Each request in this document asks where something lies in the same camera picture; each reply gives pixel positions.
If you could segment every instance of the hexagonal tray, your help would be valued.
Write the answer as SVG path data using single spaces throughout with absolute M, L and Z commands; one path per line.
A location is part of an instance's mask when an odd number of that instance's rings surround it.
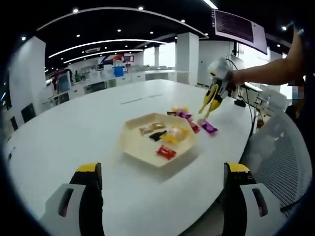
M 141 136 L 139 128 L 149 126 L 154 122 L 163 122 L 166 128 L 158 129 L 152 133 Z M 174 125 L 189 130 L 187 137 L 180 143 L 171 144 L 163 139 L 155 142 L 149 138 L 151 134 L 164 130 L 168 131 Z M 191 149 L 196 144 L 196 135 L 186 119 L 152 113 L 126 121 L 120 133 L 119 144 L 123 152 L 156 167 L 161 167 L 179 158 Z M 156 151 L 161 145 L 165 145 L 176 151 L 176 156 L 171 160 L 167 160 L 165 157 L 156 154 Z

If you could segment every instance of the candy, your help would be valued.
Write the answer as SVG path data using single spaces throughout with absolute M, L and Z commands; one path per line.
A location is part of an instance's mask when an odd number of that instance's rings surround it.
M 180 110 L 177 112 L 177 115 L 181 118 L 187 119 L 187 120 L 191 120 L 192 115 L 191 114 L 187 114 L 186 112 Z
M 176 117 L 177 113 L 176 112 L 167 112 L 167 115 Z
M 142 127 L 142 128 L 139 128 L 139 130 L 140 130 L 140 134 L 142 136 L 145 134 L 153 132 L 153 129 L 151 127 Z
M 162 145 L 158 150 L 157 154 L 164 156 L 167 160 L 170 160 L 175 157 L 176 151 Z
M 154 141 L 158 141 L 158 140 L 160 140 L 161 139 L 161 135 L 163 135 L 163 134 L 165 134 L 167 131 L 165 130 L 165 131 L 162 131 L 162 132 L 156 132 L 156 133 L 154 133 L 154 134 L 151 134 L 150 136 L 149 136 L 149 138 L 150 139 L 153 139 Z
M 195 123 L 189 121 L 189 125 L 191 126 L 191 128 L 192 128 L 192 130 L 194 131 L 195 134 L 200 131 L 199 126 L 196 125 Z
M 218 129 L 214 128 L 211 124 L 209 124 L 206 120 L 200 119 L 198 120 L 198 124 L 204 128 L 209 134 L 217 132 Z
M 166 134 L 161 135 L 161 138 L 176 144 L 184 140 L 188 133 L 189 131 L 186 129 L 173 126 L 170 131 L 168 131 Z
M 165 124 L 163 122 L 156 122 L 150 125 L 150 128 L 153 130 L 156 129 L 164 129 L 165 128 Z
M 188 107 L 172 107 L 173 112 L 184 111 L 185 113 L 189 113 Z

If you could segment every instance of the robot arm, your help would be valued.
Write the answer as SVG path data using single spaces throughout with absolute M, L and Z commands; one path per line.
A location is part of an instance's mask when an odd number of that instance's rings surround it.
M 214 61 L 208 67 L 208 71 L 213 77 L 213 80 L 209 90 L 204 97 L 203 106 L 199 110 L 199 114 L 201 114 L 205 107 L 210 103 L 210 108 L 206 113 L 205 118 L 208 118 L 210 112 L 218 108 L 223 99 L 227 97 L 229 92 L 229 89 L 227 87 L 232 74 L 231 68 L 227 64 L 225 58 L 220 58 L 219 60 Z

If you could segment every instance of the office desk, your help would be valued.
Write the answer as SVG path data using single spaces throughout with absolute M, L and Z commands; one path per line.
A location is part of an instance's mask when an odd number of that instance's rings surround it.
M 188 106 L 196 121 L 204 94 L 202 88 L 153 80 L 91 93 L 35 117 L 5 148 L 8 153 L 15 147 L 9 168 L 23 202 L 39 219 L 47 199 L 80 165 L 100 162 L 107 236 L 177 236 L 223 190 L 224 162 L 239 162 L 251 130 L 248 107 L 227 97 L 208 118 L 218 133 L 201 130 L 192 152 L 165 168 L 127 158 L 115 147 L 131 118 Z

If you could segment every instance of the ceiling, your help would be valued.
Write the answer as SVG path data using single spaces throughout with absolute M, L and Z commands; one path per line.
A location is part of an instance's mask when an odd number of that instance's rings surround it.
M 278 39 L 284 39 L 291 42 L 292 29 L 282 31 L 281 27 L 290 23 L 290 11 L 281 11 L 281 4 L 269 5 L 267 2 L 257 3 L 248 0 L 212 0 L 220 10 L 240 15 L 265 27 L 268 34 Z M 36 31 L 37 28 L 56 19 L 60 16 L 72 13 L 74 8 L 79 10 L 95 7 L 130 7 L 137 9 L 143 6 L 145 10 L 156 12 L 176 20 L 185 19 L 186 24 L 209 34 L 209 39 L 214 40 L 211 28 L 211 8 L 203 0 L 116 0 L 111 2 L 104 1 L 46 1 L 42 5 L 37 2 L 22 3 L 15 14 L 22 19 L 17 22 L 17 32 L 14 36 L 21 39 L 22 35 L 27 38 L 35 35 L 46 43 L 46 67 L 61 68 L 64 67 L 63 61 L 81 57 L 85 55 L 82 51 L 100 47 L 100 52 L 134 49 L 139 42 L 112 42 L 96 45 L 89 45 L 82 48 L 70 50 L 68 52 L 48 58 L 51 54 L 61 50 L 96 41 L 111 39 L 148 39 L 154 40 L 161 36 L 171 34 L 172 37 L 163 39 L 164 42 L 175 41 L 175 35 L 183 32 L 193 32 L 199 37 L 204 35 L 195 30 L 165 19 L 161 16 L 148 14 L 145 12 L 136 12 L 129 10 L 98 10 L 84 13 L 78 13 L 56 21 L 47 27 Z M 268 45 L 274 51 L 287 52 L 287 47 L 278 48 L 276 42 L 268 41 Z

